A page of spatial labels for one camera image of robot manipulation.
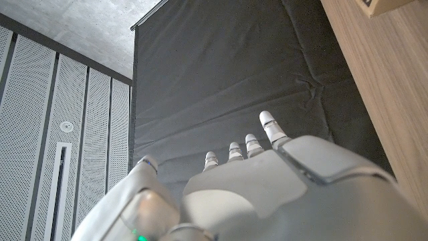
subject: white acoustic panel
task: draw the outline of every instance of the white acoustic panel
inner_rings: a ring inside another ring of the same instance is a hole
[[[64,212],[63,229],[57,233],[62,233],[62,240],[69,240],[71,237],[74,196],[76,190],[76,172],[78,167],[80,133],[82,129],[82,115],[84,107],[84,95],[86,84],[87,67],[66,56],[60,55],[58,70],[56,75],[55,88],[53,91],[49,126],[47,129],[46,146],[43,156],[43,165],[40,175],[39,192],[34,213],[31,240],[43,240],[47,207],[49,204],[49,194],[51,192],[52,173],[54,170],[54,160],[56,146],[59,142],[71,143],[72,152],[70,157],[70,172],[68,173],[68,187],[66,190],[66,208]],[[60,129],[61,123],[68,121],[73,125],[73,131],[64,132]]]
[[[76,228],[106,192],[110,77],[90,69]]]
[[[129,85],[113,80],[108,191],[128,174]]]
[[[5,67],[7,52],[11,44],[13,32],[0,26],[0,77]]]
[[[25,238],[55,54],[17,38],[0,104],[0,240]]]

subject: black fabric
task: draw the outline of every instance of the black fabric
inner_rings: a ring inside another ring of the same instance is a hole
[[[318,1],[169,1],[138,27],[134,162],[151,154],[177,201],[205,154],[270,111],[291,137],[314,135],[391,171]]]

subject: wooden panel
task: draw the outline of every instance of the wooden panel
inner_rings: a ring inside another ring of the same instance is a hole
[[[428,218],[428,1],[373,19],[321,0],[399,185]]]

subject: concrete ceiling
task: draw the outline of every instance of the concrete ceiling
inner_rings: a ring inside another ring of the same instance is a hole
[[[132,78],[136,23],[160,0],[0,0],[0,12]]]

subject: white fingertip cap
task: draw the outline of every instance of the white fingertip cap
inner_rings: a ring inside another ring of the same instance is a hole
[[[260,122],[261,122],[261,125],[263,126],[263,128],[265,127],[266,124],[268,124],[269,122],[272,122],[272,121],[275,121],[275,119],[269,113],[269,111],[264,110],[260,113]]]
[[[230,143],[229,151],[231,151],[233,149],[239,149],[239,144],[236,142]]]
[[[137,164],[145,162],[153,167],[153,169],[158,172],[158,163],[156,159],[150,155],[145,155]]]
[[[207,156],[205,157],[205,160],[208,160],[208,159],[210,159],[210,158],[212,158],[212,157],[217,158],[217,156],[215,155],[215,153],[214,153],[214,152],[209,151],[209,152],[207,153]]]
[[[245,137],[245,144],[249,143],[250,141],[256,141],[257,139],[255,138],[255,136],[253,134],[248,134]]]

